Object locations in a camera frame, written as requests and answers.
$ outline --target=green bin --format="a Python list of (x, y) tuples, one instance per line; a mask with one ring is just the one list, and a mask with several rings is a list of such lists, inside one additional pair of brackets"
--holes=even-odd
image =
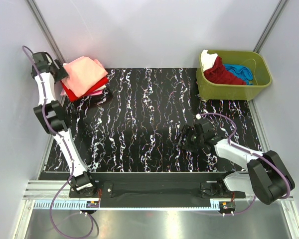
[(261, 55), (253, 51), (223, 51), (208, 50), (209, 54), (217, 53), (226, 64), (244, 65), (250, 68), (254, 78), (252, 86), (246, 85), (223, 85), (214, 84), (208, 81), (202, 71), (201, 59), (199, 56), (200, 68), (197, 69), (197, 83), (199, 94), (205, 100), (252, 100), (264, 88), (271, 84), (272, 78)]

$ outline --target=red cloth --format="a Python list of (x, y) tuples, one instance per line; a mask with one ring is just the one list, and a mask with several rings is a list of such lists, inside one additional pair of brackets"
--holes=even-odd
[(247, 83), (226, 70), (221, 57), (217, 56), (214, 66), (204, 72), (207, 80), (215, 84), (246, 85)]
[[(107, 82), (108, 82), (108, 78), (107, 77), (103, 77), (102, 79), (100, 79), (94, 86), (92, 86), (84, 95), (82, 95), (81, 97), (84, 97), (84, 96), (88, 96), (90, 95), (91, 93), (93, 93), (95, 90), (97, 90), (98, 88), (100, 88), (102, 85), (105, 85)], [(72, 101), (76, 101), (78, 100), (79, 98), (81, 97), (76, 97), (75, 94), (68, 88), (66, 88), (66, 86), (63, 84), (62, 81), (60, 81), (61, 84), (62, 84), (62, 87), (63, 89), (65, 90), (69, 100), (72, 102)]]

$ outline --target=blue cloth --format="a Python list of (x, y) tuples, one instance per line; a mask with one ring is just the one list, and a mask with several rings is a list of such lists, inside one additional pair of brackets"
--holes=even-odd
[(247, 85), (253, 85), (253, 83), (249, 82), (253, 80), (253, 73), (247, 66), (235, 65), (235, 64), (224, 64), (226, 70), (233, 73), (240, 79), (243, 79)]

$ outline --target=gray floor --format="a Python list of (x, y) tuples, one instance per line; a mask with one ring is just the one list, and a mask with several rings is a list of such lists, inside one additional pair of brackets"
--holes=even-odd
[[(237, 211), (246, 202), (237, 202)], [(81, 237), (90, 229), (90, 220), (70, 210), (55, 210), (59, 229), (72, 237)], [(234, 217), (215, 212), (98, 211), (93, 214), (99, 225), (99, 239), (291, 239), (282, 206), (256, 202), (250, 211)], [(96, 238), (94, 230), (88, 238)], [(34, 210), (26, 239), (62, 239), (49, 221), (48, 210)]]

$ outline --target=purple cable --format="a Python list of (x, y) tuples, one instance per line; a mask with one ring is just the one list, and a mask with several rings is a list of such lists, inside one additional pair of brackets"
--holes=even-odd
[[(203, 114), (200, 114), (200, 116), (201, 116), (201, 117), (204, 117), (204, 116), (220, 116), (220, 117), (223, 117), (223, 118), (227, 119), (227, 120), (228, 120), (230, 123), (232, 123), (233, 126), (234, 126), (234, 131), (233, 131), (233, 132), (229, 135), (229, 137), (228, 137), (228, 143), (229, 143), (229, 145), (230, 145), (230, 146), (233, 146), (234, 148), (237, 148), (237, 149), (239, 149), (239, 150), (241, 150), (241, 151), (243, 151), (243, 152), (250, 153), (249, 150), (247, 150), (247, 149), (245, 149), (245, 148), (243, 148), (243, 147), (240, 147), (239, 145), (236, 145), (236, 144), (234, 144), (234, 143), (232, 143), (232, 142), (230, 141), (230, 139), (231, 139), (231, 138), (234, 136), (234, 134), (237, 132), (237, 126), (236, 126), (235, 122), (234, 122), (232, 119), (230, 119), (229, 117), (227, 117), (227, 116), (225, 116), (225, 115), (219, 114), (219, 113), (203, 113)], [(288, 197), (290, 196), (290, 190), (291, 190), (291, 189), (290, 189), (290, 185), (289, 185), (289, 183), (288, 183), (286, 177), (283, 175), (283, 173), (282, 173), (282, 172), (281, 172), (275, 165), (273, 165), (270, 161), (268, 161), (267, 159), (265, 159), (263, 156), (258, 155), (258, 154), (256, 154), (256, 153), (252, 153), (252, 155), (254, 155), (254, 156), (260, 158), (261, 160), (263, 160), (265, 163), (267, 163), (270, 167), (272, 167), (272, 169), (274, 169), (274, 170), (278, 173), (278, 175), (283, 179), (284, 183), (286, 184), (286, 188), (287, 188), (287, 193), (286, 193), (286, 195), (283, 196), (283, 197), (281, 197), (281, 199), (286, 199), (286, 198), (288, 198)], [(235, 213), (235, 214), (236, 214), (236, 215), (240, 215), (240, 214), (243, 214), (243, 213), (247, 212), (248, 210), (250, 210), (250, 208), (251, 208), (251, 206), (253, 205), (253, 203), (255, 202), (255, 200), (256, 200), (256, 195), (254, 196), (253, 201), (251, 202), (251, 204), (250, 204), (245, 210), (243, 210), (243, 211), (241, 211), (241, 212), (238, 212), (238, 213)]]
[(70, 149), (69, 149), (68, 145), (66, 144), (65, 140), (63, 139), (63, 136), (62, 136), (61, 134), (59, 134), (58, 132), (56, 132), (56, 131), (51, 127), (51, 125), (50, 125), (50, 123), (49, 123), (49, 121), (48, 121), (48, 119), (47, 119), (47, 117), (46, 117), (46, 115), (45, 115), (46, 91), (45, 91), (45, 87), (44, 87), (44, 84), (43, 84), (43, 78), (42, 78), (42, 76), (41, 76), (41, 74), (40, 74), (40, 72), (39, 72), (37, 66), (35, 65), (34, 60), (33, 60), (32, 57), (30, 57), (30, 55), (27, 53), (26, 49), (29, 50), (32, 54), (33, 54), (33, 51), (31, 51), (31, 49), (28, 48), (27, 46), (22, 46), (22, 49), (23, 49), (24, 53), (26, 54), (26, 56), (28, 57), (28, 59), (30, 60), (30, 62), (32, 63), (32, 65), (33, 65), (35, 71), (37, 72), (37, 74), (38, 74), (38, 76), (39, 76), (39, 78), (40, 78), (40, 80), (41, 80), (41, 83), (42, 83), (43, 96), (44, 96), (44, 98), (45, 98), (45, 99), (44, 99), (43, 106), (42, 106), (42, 115), (43, 115), (43, 119), (44, 119), (44, 121), (45, 121), (45, 123), (46, 123), (46, 125), (47, 125), (47, 127), (48, 127), (48, 129), (49, 129), (49, 131), (50, 131), (52, 134), (56, 134), (56, 135), (58, 135), (58, 136), (62, 139), (62, 141), (63, 141), (63, 143), (64, 143), (64, 145), (65, 145), (65, 147), (66, 147), (66, 150), (68, 151), (68, 154), (69, 154), (69, 156), (70, 156), (70, 158), (71, 158), (71, 162), (72, 162), (72, 170), (71, 170), (71, 173), (70, 173), (70, 176), (69, 176), (68, 180), (63, 184), (63, 186), (59, 189), (59, 191), (54, 195), (54, 198), (52, 199), (52, 202), (51, 202), (51, 205), (50, 205), (50, 208), (49, 208), (50, 221), (51, 221), (51, 223), (52, 223), (53, 228), (54, 228), (60, 235), (62, 235), (63, 237), (68, 238), (68, 239), (85, 239), (85, 238), (87, 238), (87, 237), (92, 233), (92, 231), (93, 231), (93, 227), (94, 227), (94, 220), (93, 220), (93, 217), (92, 217), (90, 214), (86, 214), (86, 215), (88, 215), (89, 218), (90, 218), (90, 220), (91, 220), (91, 223), (92, 223), (91, 230), (90, 230), (89, 233), (87, 233), (85, 236), (83, 236), (83, 237), (79, 237), (79, 238), (70, 237), (70, 236), (64, 234), (63, 232), (61, 232), (61, 231), (59, 230), (59, 228), (57, 227), (57, 225), (56, 225), (56, 224), (54, 223), (54, 221), (53, 221), (53, 217), (52, 217), (52, 207), (53, 207), (53, 204), (54, 204), (54, 202), (55, 202), (57, 196), (60, 194), (60, 192), (65, 188), (65, 186), (70, 182), (71, 178), (73, 177), (73, 173), (74, 173), (73, 157), (72, 157), (72, 155), (71, 155), (71, 152), (70, 152)]

